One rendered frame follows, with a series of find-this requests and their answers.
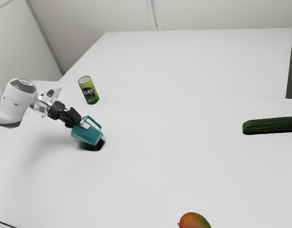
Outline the orange green mango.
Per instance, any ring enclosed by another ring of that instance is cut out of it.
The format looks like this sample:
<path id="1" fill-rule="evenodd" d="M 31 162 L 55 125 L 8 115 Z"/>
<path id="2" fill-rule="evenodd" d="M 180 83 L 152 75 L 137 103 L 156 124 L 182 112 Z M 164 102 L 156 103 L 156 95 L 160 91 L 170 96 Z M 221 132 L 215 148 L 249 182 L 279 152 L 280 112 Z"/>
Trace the orange green mango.
<path id="1" fill-rule="evenodd" d="M 211 228 L 208 220 L 195 212 L 185 213 L 178 222 L 179 228 Z"/>

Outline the dark green cucumber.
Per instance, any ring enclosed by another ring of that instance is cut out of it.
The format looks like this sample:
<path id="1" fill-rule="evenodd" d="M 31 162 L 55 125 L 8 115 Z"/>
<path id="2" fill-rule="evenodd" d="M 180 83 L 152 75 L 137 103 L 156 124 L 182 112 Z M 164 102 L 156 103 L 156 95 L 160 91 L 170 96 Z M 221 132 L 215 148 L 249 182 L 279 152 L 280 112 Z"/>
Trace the dark green cucumber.
<path id="1" fill-rule="evenodd" d="M 292 116 L 249 120 L 242 124 L 242 130 L 246 133 L 292 131 Z"/>

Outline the teal faceted mug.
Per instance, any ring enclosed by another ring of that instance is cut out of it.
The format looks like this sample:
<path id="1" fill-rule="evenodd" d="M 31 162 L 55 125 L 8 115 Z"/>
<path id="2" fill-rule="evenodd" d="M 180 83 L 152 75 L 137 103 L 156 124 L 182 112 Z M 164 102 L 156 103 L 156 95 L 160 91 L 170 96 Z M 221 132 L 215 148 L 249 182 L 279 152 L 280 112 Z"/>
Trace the teal faceted mug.
<path id="1" fill-rule="evenodd" d="M 101 130 L 102 126 L 91 116 L 87 115 L 82 117 L 79 124 L 72 128 L 71 137 L 96 146 L 103 136 Z"/>

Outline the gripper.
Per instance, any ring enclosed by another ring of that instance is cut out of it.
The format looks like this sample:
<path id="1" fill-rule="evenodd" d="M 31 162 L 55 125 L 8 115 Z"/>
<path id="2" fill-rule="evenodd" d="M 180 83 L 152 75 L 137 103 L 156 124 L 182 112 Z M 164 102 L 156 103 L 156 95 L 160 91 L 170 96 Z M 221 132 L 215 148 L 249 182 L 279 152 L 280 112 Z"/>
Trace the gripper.
<path id="1" fill-rule="evenodd" d="M 84 129 L 88 129 L 89 125 L 86 124 L 81 115 L 73 108 L 66 109 L 66 106 L 60 102 L 55 101 L 48 109 L 48 117 L 53 120 L 61 120 L 65 123 L 67 128 L 73 128 L 79 126 Z"/>

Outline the green drink can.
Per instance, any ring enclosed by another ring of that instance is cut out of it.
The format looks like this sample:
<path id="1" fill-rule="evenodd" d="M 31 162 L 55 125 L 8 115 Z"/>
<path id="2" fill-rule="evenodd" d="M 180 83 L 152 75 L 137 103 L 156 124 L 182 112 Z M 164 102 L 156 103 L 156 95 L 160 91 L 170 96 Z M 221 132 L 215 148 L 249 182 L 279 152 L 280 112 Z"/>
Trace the green drink can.
<path id="1" fill-rule="evenodd" d="M 99 96 L 90 76 L 83 76 L 79 78 L 78 85 L 89 105 L 93 105 L 99 101 Z"/>

